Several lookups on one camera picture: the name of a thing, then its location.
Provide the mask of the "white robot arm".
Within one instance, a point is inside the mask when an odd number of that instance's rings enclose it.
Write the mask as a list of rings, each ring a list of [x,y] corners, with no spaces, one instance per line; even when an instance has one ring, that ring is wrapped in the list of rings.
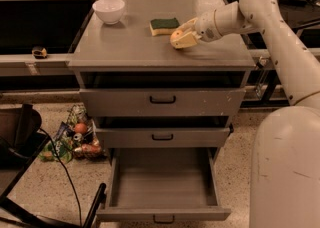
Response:
[[[320,228],[320,62],[277,0],[238,0],[179,26],[176,49],[258,32],[289,105],[260,124],[252,148],[249,228]]]

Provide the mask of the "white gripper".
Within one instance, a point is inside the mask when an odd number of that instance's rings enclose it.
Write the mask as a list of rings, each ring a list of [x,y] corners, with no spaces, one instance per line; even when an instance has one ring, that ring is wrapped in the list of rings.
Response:
[[[198,18],[190,19],[179,26],[177,30],[183,34],[175,40],[170,39],[170,43],[175,49],[195,46],[199,39],[205,42],[212,42],[221,38],[216,26],[214,11],[207,11]]]

